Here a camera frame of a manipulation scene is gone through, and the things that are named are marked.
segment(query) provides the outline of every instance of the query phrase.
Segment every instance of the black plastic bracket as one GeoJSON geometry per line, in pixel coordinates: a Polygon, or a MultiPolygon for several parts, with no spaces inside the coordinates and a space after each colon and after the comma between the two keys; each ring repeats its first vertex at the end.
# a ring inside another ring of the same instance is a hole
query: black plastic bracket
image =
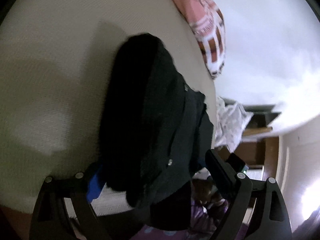
{"type": "Polygon", "coordinates": [[[210,240],[235,239],[251,197],[256,198],[256,203],[244,240],[292,239],[289,215],[275,179],[259,181],[236,173],[214,150],[207,151],[205,161],[221,195],[230,202],[210,240]]]}
{"type": "Polygon", "coordinates": [[[47,177],[34,207],[30,240],[76,240],[64,198],[70,198],[80,227],[87,240],[111,240],[87,200],[88,183],[98,169],[96,163],[71,179],[47,177]]]}

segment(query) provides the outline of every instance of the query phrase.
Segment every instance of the blue fabric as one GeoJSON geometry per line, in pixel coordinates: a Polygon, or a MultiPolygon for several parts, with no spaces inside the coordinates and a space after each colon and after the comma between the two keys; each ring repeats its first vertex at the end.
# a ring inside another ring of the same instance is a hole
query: blue fabric
{"type": "Polygon", "coordinates": [[[203,167],[207,169],[207,165],[205,164],[205,160],[202,158],[198,158],[198,163],[203,167]]]}
{"type": "Polygon", "coordinates": [[[100,196],[100,193],[106,183],[101,176],[101,171],[102,165],[97,169],[97,172],[92,176],[88,183],[87,201],[89,203],[100,196]]]}

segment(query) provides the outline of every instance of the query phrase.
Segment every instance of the metal rivet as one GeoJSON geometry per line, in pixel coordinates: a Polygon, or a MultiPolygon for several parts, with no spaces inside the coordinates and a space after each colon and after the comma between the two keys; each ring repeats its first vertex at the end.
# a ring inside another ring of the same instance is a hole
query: metal rivet
{"type": "Polygon", "coordinates": [[[270,183],[276,183],[276,180],[274,178],[269,178],[268,180],[270,183]]]}
{"type": "Polygon", "coordinates": [[[52,181],[52,178],[51,178],[51,177],[46,177],[46,178],[44,179],[44,181],[45,181],[46,183],[49,183],[49,182],[52,181]]]}
{"type": "Polygon", "coordinates": [[[83,173],[82,172],[78,172],[77,174],[76,174],[76,178],[77,179],[81,179],[83,177],[83,173]]]}
{"type": "Polygon", "coordinates": [[[244,178],[245,178],[245,175],[244,175],[242,172],[239,172],[239,173],[237,174],[237,177],[238,177],[239,179],[244,179],[244,178]]]}

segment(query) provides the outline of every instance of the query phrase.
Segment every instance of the light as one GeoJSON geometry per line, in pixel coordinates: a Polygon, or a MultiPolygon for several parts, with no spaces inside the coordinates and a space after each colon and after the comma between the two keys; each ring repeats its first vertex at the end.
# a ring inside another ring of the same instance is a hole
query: light
{"type": "Polygon", "coordinates": [[[302,215],[307,220],[313,211],[320,206],[320,180],[307,188],[305,194],[301,198],[302,215]]]}

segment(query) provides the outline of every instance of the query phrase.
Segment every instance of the pink and white fabric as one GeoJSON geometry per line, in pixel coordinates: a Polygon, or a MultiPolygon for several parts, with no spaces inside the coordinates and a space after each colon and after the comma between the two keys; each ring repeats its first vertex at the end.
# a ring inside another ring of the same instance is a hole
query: pink and white fabric
{"type": "Polygon", "coordinates": [[[188,22],[213,79],[224,66],[226,42],[223,15],[213,0],[173,0],[188,22]]]}

